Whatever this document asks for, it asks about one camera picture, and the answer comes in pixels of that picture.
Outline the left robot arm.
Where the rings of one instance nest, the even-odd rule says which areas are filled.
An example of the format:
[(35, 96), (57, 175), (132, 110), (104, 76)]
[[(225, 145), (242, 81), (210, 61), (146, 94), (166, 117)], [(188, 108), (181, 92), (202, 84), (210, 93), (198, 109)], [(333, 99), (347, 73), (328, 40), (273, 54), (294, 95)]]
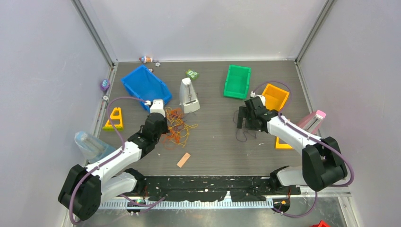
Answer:
[(74, 218), (89, 219), (101, 203), (117, 195), (141, 195), (145, 190), (144, 176), (125, 167), (149, 154), (161, 135), (168, 132), (165, 113), (150, 113), (140, 130), (116, 151), (93, 164), (73, 166), (58, 196), (58, 202), (69, 210), (71, 222), (78, 223)]

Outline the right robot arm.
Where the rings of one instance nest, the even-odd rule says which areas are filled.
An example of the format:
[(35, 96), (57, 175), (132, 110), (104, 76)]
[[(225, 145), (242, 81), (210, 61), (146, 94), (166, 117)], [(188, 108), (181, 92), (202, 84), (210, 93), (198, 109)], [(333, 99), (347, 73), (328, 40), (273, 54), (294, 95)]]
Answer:
[(282, 194), (291, 185), (308, 186), (319, 192), (336, 187), (348, 176), (346, 162), (341, 157), (337, 141), (308, 133), (290, 122), (280, 111), (265, 107), (265, 98), (257, 95), (238, 108), (237, 128), (265, 132), (275, 136), (296, 150), (302, 159), (300, 166), (284, 166), (270, 174), (269, 186)]

